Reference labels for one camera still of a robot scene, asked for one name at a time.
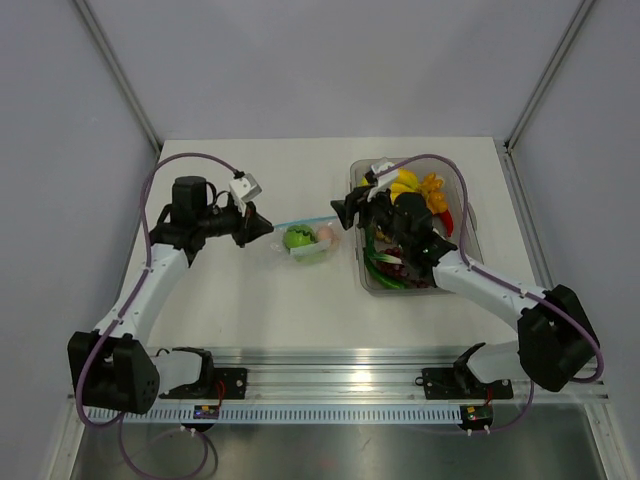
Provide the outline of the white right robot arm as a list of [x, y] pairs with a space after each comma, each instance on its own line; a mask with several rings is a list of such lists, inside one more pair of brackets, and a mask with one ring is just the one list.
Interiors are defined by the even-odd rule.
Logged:
[[433, 286], [472, 301], [509, 325], [511, 342], [470, 347], [455, 362], [454, 384], [476, 396], [489, 383], [529, 379], [551, 392], [569, 382], [594, 382], [603, 354], [576, 293], [564, 285], [544, 289], [492, 272], [468, 257], [461, 244], [434, 228], [432, 213], [417, 193], [391, 199], [371, 186], [357, 187], [330, 203], [346, 230], [381, 230], [401, 249], [404, 263]]

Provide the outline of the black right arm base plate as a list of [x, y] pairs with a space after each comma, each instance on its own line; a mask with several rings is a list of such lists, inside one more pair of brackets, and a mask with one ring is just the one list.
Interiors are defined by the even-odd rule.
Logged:
[[510, 380], [482, 383], [467, 368], [430, 367], [414, 379], [427, 400], [511, 400]]

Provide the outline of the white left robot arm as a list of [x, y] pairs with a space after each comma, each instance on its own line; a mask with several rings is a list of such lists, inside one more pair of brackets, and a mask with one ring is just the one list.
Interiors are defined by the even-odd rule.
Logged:
[[143, 229], [145, 260], [133, 283], [89, 332], [67, 345], [76, 407], [145, 414], [159, 397], [219, 396], [225, 386], [211, 354], [178, 347], [150, 356], [146, 344], [168, 297], [210, 238], [229, 236], [239, 247], [273, 232], [257, 212], [261, 192], [249, 174], [235, 174], [225, 206], [213, 184], [200, 176], [175, 179], [171, 201], [155, 227]]

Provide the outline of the pink peach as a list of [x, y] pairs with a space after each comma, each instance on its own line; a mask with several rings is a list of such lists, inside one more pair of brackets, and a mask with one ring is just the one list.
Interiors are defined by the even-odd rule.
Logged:
[[316, 231], [318, 242], [329, 241], [332, 243], [336, 239], [334, 230], [330, 226], [323, 226]]

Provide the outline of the green toy watermelon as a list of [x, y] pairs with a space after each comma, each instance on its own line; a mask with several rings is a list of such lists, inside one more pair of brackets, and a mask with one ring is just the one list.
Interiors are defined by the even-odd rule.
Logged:
[[283, 234], [283, 245], [288, 250], [313, 245], [315, 243], [315, 232], [306, 224], [291, 225]]

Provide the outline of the green starfruit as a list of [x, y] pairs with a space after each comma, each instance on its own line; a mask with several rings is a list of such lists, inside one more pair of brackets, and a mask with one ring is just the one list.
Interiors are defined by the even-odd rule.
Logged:
[[297, 256], [296, 261], [301, 265], [313, 265], [325, 261], [329, 256], [329, 250], [322, 250], [309, 255]]

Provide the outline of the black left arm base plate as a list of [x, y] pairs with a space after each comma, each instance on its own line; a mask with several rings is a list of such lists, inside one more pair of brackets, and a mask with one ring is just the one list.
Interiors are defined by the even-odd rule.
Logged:
[[248, 370], [240, 367], [214, 367], [190, 384], [178, 386], [159, 395], [174, 400], [244, 400], [248, 383]]

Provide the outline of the clear zip bag blue zipper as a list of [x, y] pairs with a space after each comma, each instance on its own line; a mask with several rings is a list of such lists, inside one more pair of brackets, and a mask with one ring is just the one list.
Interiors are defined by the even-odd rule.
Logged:
[[270, 235], [270, 252], [292, 265], [328, 261], [340, 246], [341, 225], [336, 215], [304, 218], [278, 224]]

